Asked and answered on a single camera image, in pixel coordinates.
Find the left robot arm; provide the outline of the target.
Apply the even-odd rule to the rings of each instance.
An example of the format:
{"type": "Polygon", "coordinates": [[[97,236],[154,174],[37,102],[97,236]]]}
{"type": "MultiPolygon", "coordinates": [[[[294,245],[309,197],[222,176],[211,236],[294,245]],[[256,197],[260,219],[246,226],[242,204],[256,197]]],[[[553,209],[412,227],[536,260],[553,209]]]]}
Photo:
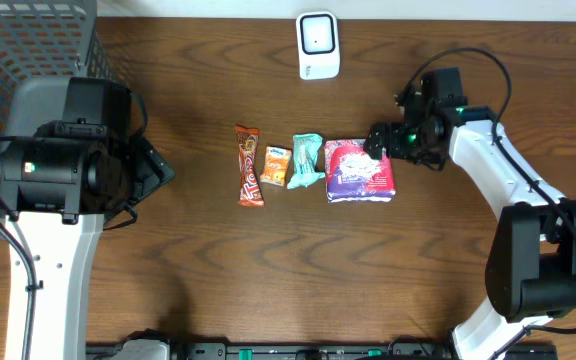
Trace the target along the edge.
{"type": "Polygon", "coordinates": [[[107,222],[175,176],[129,125],[13,120],[0,157],[10,243],[8,359],[83,359],[89,285],[107,222]]]}

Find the pink purple tissue pack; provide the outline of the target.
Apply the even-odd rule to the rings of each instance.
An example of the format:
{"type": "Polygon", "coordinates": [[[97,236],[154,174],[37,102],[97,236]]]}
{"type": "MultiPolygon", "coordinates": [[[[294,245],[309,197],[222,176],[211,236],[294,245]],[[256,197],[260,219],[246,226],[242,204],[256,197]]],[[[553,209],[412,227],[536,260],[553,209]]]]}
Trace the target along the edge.
{"type": "Polygon", "coordinates": [[[372,159],[364,139],[329,140],[324,145],[329,203],[390,202],[396,194],[391,162],[372,159]]]}

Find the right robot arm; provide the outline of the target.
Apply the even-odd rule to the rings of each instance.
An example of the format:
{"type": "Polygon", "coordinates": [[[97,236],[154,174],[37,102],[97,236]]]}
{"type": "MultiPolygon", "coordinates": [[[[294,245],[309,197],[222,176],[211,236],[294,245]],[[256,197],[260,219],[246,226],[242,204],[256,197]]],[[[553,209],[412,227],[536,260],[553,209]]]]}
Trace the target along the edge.
{"type": "Polygon", "coordinates": [[[396,97],[403,120],[374,124],[364,149],[440,171],[462,168],[497,218],[487,297],[451,332],[457,359],[502,359],[533,331],[576,310],[576,200],[544,181],[487,106],[472,106],[456,68],[425,73],[396,97]]]}

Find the red chocolate bar wrapper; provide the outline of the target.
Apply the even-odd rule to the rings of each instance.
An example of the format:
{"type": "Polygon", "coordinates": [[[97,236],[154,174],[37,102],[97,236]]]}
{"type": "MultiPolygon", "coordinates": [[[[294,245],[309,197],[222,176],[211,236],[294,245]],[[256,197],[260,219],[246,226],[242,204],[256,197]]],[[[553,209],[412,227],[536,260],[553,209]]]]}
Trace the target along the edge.
{"type": "Polygon", "coordinates": [[[254,171],[259,141],[257,128],[235,127],[240,169],[240,195],[238,203],[247,207],[262,207],[264,199],[254,171]]]}

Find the orange snack packet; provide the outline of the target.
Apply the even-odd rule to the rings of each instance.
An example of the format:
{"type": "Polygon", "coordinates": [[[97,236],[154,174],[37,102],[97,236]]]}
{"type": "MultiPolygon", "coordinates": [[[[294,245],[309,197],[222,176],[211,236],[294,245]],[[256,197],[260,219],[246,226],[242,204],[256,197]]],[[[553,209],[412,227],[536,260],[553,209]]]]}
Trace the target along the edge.
{"type": "Polygon", "coordinates": [[[267,146],[260,181],[283,187],[291,157],[292,151],[289,149],[267,146]]]}

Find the teal snack wrapper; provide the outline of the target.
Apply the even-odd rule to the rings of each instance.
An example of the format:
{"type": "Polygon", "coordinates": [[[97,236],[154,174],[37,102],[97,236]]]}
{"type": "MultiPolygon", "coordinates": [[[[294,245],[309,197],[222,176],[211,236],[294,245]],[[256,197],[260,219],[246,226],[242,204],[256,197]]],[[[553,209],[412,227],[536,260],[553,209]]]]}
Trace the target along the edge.
{"type": "Polygon", "coordinates": [[[319,149],[323,138],[319,134],[297,134],[293,136],[294,167],[288,189],[308,187],[325,177],[324,172],[316,169],[319,149]]]}

